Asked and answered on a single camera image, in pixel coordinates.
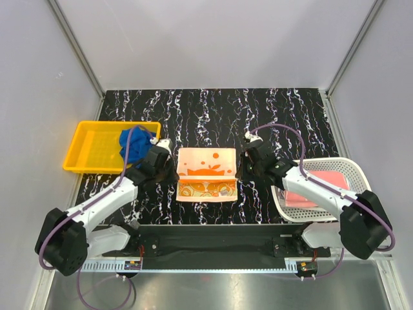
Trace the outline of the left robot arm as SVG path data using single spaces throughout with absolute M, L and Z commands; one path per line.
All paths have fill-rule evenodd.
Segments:
M 115 251 L 127 256 L 135 254 L 139 249 L 136 225 L 112 224 L 101 230 L 96 227 L 158 183 L 175 183 L 178 178 L 172 159 L 172 141 L 161 139 L 145 158 L 127 168 L 94 197 L 67 211 L 52 209 L 45 217 L 35 245 L 41 267 L 70 276 L 87 259 Z

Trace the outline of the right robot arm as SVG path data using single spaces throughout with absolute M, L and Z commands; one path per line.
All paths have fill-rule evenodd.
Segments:
M 302 196 L 334 217 L 333 223 L 311 221 L 301 229 L 301 235 L 293 239 L 298 255 L 307 256 L 319 247 L 342 247 L 366 260 L 373 252 L 390 251 L 396 244 L 376 194 L 352 192 L 322 180 L 298 163 L 278 158 L 264 141 L 246 144 L 237 177 L 242 182 L 262 180 L 280 191 Z

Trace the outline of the orange patterned towel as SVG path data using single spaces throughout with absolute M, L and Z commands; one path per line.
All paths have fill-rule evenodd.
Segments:
M 180 148 L 176 200 L 191 203 L 236 201 L 236 169 L 234 148 Z

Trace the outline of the pink white towel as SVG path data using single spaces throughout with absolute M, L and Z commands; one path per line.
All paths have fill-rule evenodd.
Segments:
M 316 176 L 326 182 L 329 182 L 335 185 L 336 187 L 340 187 L 345 190 L 350 189 L 346 177 L 340 172 L 332 171 L 332 170 L 327 170 L 327 171 L 310 170 L 309 173 L 313 176 Z M 306 199 L 303 196 L 300 196 L 290 191 L 283 191 L 283 197 L 285 199 L 286 207 L 297 207 L 297 208 L 304 208 L 304 209 L 319 207 L 318 204 Z

